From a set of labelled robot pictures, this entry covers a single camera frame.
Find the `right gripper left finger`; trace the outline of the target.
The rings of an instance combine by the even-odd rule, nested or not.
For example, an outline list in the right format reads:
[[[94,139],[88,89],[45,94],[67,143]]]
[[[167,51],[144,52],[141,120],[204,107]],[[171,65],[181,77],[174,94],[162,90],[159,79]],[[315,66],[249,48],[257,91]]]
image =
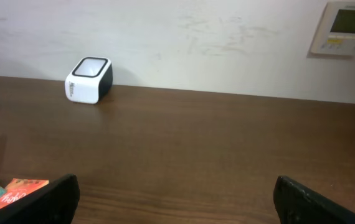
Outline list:
[[[79,200],[77,176],[67,174],[0,208],[0,224],[70,224]]]

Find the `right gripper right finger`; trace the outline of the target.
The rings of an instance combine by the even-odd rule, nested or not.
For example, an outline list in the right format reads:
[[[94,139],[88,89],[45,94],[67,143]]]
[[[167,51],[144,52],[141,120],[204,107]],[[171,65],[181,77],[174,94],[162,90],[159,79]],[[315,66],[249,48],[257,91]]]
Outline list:
[[[281,175],[273,190],[281,223],[355,224],[355,213],[301,183]]]

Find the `orange tissue pack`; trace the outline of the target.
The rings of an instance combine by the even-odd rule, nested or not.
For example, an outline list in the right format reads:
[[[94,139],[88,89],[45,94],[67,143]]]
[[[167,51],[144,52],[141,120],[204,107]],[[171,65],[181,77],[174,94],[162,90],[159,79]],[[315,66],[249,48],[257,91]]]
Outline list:
[[[5,194],[0,197],[0,209],[35,192],[47,184],[49,184],[49,180],[12,179],[5,188]]]

